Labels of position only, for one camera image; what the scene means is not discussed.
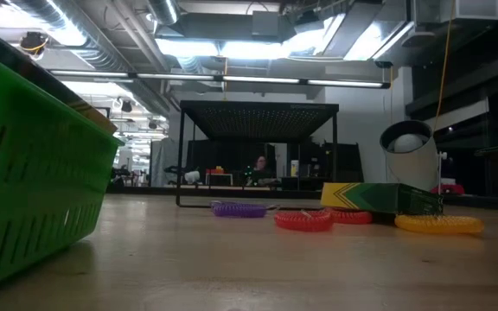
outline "storage box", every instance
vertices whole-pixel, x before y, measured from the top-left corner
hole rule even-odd
[[[440,195],[399,183],[324,183],[321,204],[379,213],[443,213]]]

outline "black metal frame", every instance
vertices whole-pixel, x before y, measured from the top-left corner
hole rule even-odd
[[[183,137],[184,137],[184,127],[185,127],[185,118],[186,118],[186,111],[182,108],[180,109],[180,138],[178,140],[178,168],[182,167],[182,157],[183,157]],[[194,128],[193,128],[193,137],[192,141],[195,140],[195,126],[196,126],[196,118],[192,118],[192,121],[194,122]],[[333,143],[332,143],[332,156],[333,156],[333,174],[332,174],[332,181],[335,182],[337,181],[337,112],[333,114],[331,117],[332,120],[332,138],[333,138]],[[300,180],[301,180],[301,170],[299,169],[297,171],[297,190],[300,189]],[[255,198],[255,197],[268,197],[268,198],[274,198],[274,199],[286,199],[286,198],[291,198],[291,199],[308,199],[309,197],[303,195],[301,197],[299,196],[294,196],[294,192],[285,192],[285,194],[282,194],[280,191],[270,191],[267,192],[266,195],[262,194],[257,194],[257,191],[235,191],[235,190],[224,190],[224,191],[217,191],[216,189],[211,189],[210,187],[210,182],[208,185],[208,189],[205,189],[205,194],[201,193],[201,190],[203,188],[199,189],[182,189],[182,174],[178,174],[176,177],[176,205],[179,207],[187,207],[187,208],[209,208],[209,205],[186,205],[182,204],[181,197],[182,193],[187,194],[187,195],[201,195],[201,196],[229,196],[226,194],[235,194],[235,197],[245,197],[245,198]]]

